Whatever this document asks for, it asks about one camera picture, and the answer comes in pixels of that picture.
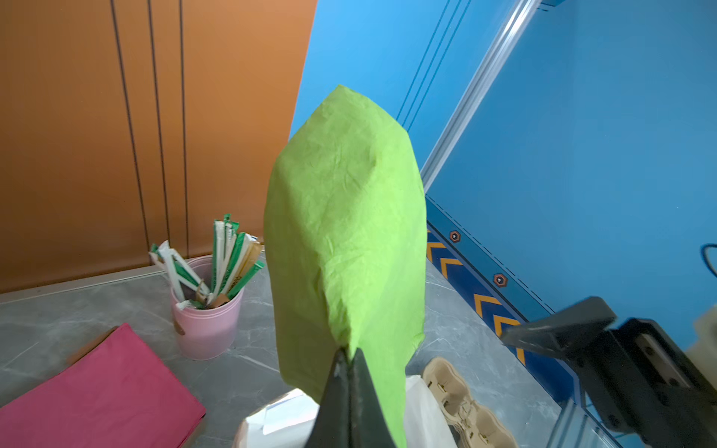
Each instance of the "black vertical line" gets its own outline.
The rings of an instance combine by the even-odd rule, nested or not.
[[[189,195],[186,186],[186,109],[184,106],[184,0],[179,0],[179,51],[181,60],[181,128],[184,153],[184,217],[186,218],[186,256],[189,258]]]
[[[560,434],[560,440],[558,441],[556,448],[563,448],[565,438],[568,436],[568,430],[570,429],[570,423],[572,422],[573,415],[575,414],[575,408],[578,407],[572,401],[570,403],[572,403],[572,406],[570,406],[570,414],[568,415],[568,421],[565,423],[565,429],[563,430],[563,434]]]
[[[553,448],[553,440],[555,440],[556,435],[558,434],[558,427],[560,426],[560,422],[565,418],[565,413],[567,412],[568,407],[570,406],[570,402],[560,411],[560,415],[558,415],[558,421],[555,422],[553,425],[553,430],[550,433],[550,438],[548,438],[548,443],[546,444],[547,448]]]
[[[406,101],[408,101],[408,97],[411,94],[411,89],[413,88],[413,84],[416,82],[416,79],[418,78],[418,73],[421,71],[421,66],[423,65],[423,61],[426,60],[426,56],[428,55],[428,50],[431,48],[433,39],[436,37],[436,33],[438,32],[438,27],[441,25],[443,16],[446,14],[446,11],[448,10],[449,3],[450,3],[450,0],[447,0],[446,6],[443,7],[443,12],[441,13],[441,16],[438,18],[438,23],[436,23],[436,27],[433,29],[433,34],[431,34],[431,39],[428,41],[428,45],[426,46],[426,51],[423,52],[423,57],[421,58],[421,62],[418,64],[418,68],[416,69],[415,75],[413,75],[413,80],[411,81],[411,85],[408,87],[408,92],[406,92],[406,97],[404,98],[404,102],[403,102],[403,104],[401,104],[401,108],[399,109],[399,112],[396,115],[396,121],[398,121],[399,117],[401,116],[401,112],[403,111],[403,108],[406,105]]]
[[[578,432],[578,439],[577,439],[577,442],[575,443],[575,446],[576,446],[576,447],[581,447],[581,446],[582,446],[582,436],[583,436],[583,433],[585,432],[585,425],[586,425],[586,424],[587,424],[587,414],[583,415],[583,421],[582,421],[582,423],[580,424],[580,432]]]
[[[164,218],[167,223],[167,240],[171,244],[169,236],[169,206],[167,204],[167,178],[164,174],[164,144],[162,143],[162,119],[159,115],[159,88],[157,87],[157,61],[154,52],[154,24],[152,19],[152,0],[147,0],[147,12],[149,14],[149,42],[152,47],[152,73],[154,74],[154,100],[157,108],[157,129],[159,133],[159,158],[162,162],[162,187],[164,190]]]
[[[127,95],[127,82],[125,81],[125,65],[122,61],[122,47],[120,46],[120,32],[117,28],[117,14],[115,13],[115,0],[110,0],[112,9],[112,23],[115,27],[115,40],[117,41],[117,56],[120,60],[120,75],[122,76],[122,89],[125,93],[125,108],[127,109],[127,124],[130,130],[130,141],[132,142],[132,156],[135,161],[135,175],[137,175],[137,190],[139,191],[139,205],[142,208],[142,222],[144,223],[144,238],[147,250],[149,250],[149,233],[147,232],[147,217],[144,213],[144,198],[142,197],[142,182],[139,179],[139,165],[137,163],[137,148],[134,141],[134,129],[132,129],[132,115],[130,114],[130,99]]]
[[[428,82],[428,86],[426,87],[426,91],[423,92],[423,98],[421,98],[421,102],[418,103],[418,107],[416,108],[416,113],[413,115],[413,120],[411,120],[411,123],[408,125],[408,128],[406,128],[406,131],[411,130],[411,127],[413,126],[413,122],[416,121],[416,117],[418,116],[418,112],[421,110],[421,107],[423,106],[423,102],[426,100],[426,96],[428,96],[428,91],[431,88],[431,85],[433,85],[433,80],[436,79],[436,75],[438,74],[438,69],[441,68],[441,64],[443,63],[443,59],[446,57],[446,54],[448,53],[448,49],[450,48],[451,43],[453,43],[453,38],[455,37],[455,34],[458,32],[458,28],[460,28],[460,24],[463,22],[463,17],[465,17],[465,13],[468,11],[468,7],[470,6],[471,0],[468,0],[468,3],[465,5],[465,9],[463,9],[463,14],[460,15],[460,19],[458,19],[458,23],[456,24],[455,28],[453,29],[453,34],[451,34],[450,39],[448,39],[448,44],[446,44],[446,49],[443,51],[443,54],[441,55],[441,59],[438,61],[438,65],[436,65],[436,70],[433,72],[433,76],[431,77],[431,80]]]
[[[408,108],[408,112],[406,112],[406,118],[404,119],[404,122],[401,123],[401,126],[406,125],[406,122],[408,121],[408,117],[411,115],[411,109],[413,109],[414,104],[416,104],[416,99],[418,98],[418,95],[420,95],[420,93],[421,93],[421,89],[423,88],[423,83],[426,82],[426,78],[428,77],[428,74],[431,71],[433,62],[436,60],[436,56],[438,55],[438,52],[441,50],[441,45],[443,45],[443,39],[445,39],[446,34],[448,33],[448,29],[450,28],[450,25],[453,22],[453,17],[455,17],[455,13],[458,12],[461,2],[462,2],[462,0],[458,0],[458,4],[455,5],[455,9],[453,9],[453,14],[451,14],[450,19],[448,19],[448,25],[446,26],[446,29],[443,30],[443,35],[441,35],[441,40],[438,41],[438,46],[436,47],[436,52],[433,53],[433,57],[431,57],[431,62],[428,64],[428,68],[426,69],[426,74],[423,75],[421,84],[419,84],[419,86],[418,86],[418,91],[416,91],[416,97],[413,99],[413,101],[411,101],[411,107]]]

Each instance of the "orange panel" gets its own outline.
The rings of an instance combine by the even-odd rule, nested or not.
[[[289,137],[315,0],[183,2],[189,254],[232,213],[263,235],[271,168]]]
[[[180,0],[150,0],[156,61],[158,113],[161,119],[169,242],[187,256],[184,129],[181,94]]]
[[[137,167],[150,243],[168,239],[161,120],[155,95],[149,11],[146,0],[115,2]]]
[[[110,2],[1,2],[0,61],[0,291],[148,264]]]

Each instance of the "white plastic bag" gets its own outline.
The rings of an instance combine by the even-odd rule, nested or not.
[[[294,389],[248,416],[233,448],[303,448],[318,405]],[[406,378],[404,429],[408,448],[456,448],[438,402],[420,376]]]
[[[456,448],[439,406],[423,378],[406,378],[404,430],[408,448]]]

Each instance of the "pink cup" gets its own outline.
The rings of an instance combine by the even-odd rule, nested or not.
[[[212,278],[212,256],[195,258],[189,261],[206,284]],[[191,297],[189,288],[185,290],[185,297]],[[228,349],[237,335],[237,321],[239,320],[239,306],[242,304],[244,290],[239,291],[236,297],[228,303],[213,310],[197,310],[195,308],[176,307],[177,300],[174,291],[172,295],[172,315],[174,316],[174,329],[176,331],[179,350],[187,358],[205,361],[216,358]]]

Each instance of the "yellow arrow marking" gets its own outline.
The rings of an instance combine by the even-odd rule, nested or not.
[[[463,266],[463,263],[459,262],[455,258],[442,258],[441,259],[441,272],[443,273],[443,277],[448,278],[448,271],[446,270],[446,264],[457,264],[459,266]]]
[[[496,305],[500,305],[498,299],[489,295],[474,294],[473,300],[475,301],[475,312],[477,312],[480,317],[483,317],[483,306],[481,306],[481,302],[495,303]]]
[[[433,254],[431,253],[431,249],[439,249],[440,247],[445,248],[443,243],[428,243],[428,250],[426,251],[426,255],[428,256],[428,259],[433,263]]]
[[[504,324],[504,323],[507,325],[520,325],[521,324],[520,322],[518,322],[515,319],[504,318],[503,316],[499,316],[499,315],[493,316],[493,323],[495,323],[495,334],[498,335],[498,337],[501,337],[503,334],[502,324]],[[516,355],[518,355],[518,360],[521,363],[523,363],[523,365],[525,365],[526,364],[526,352],[522,348],[519,348],[516,351]]]

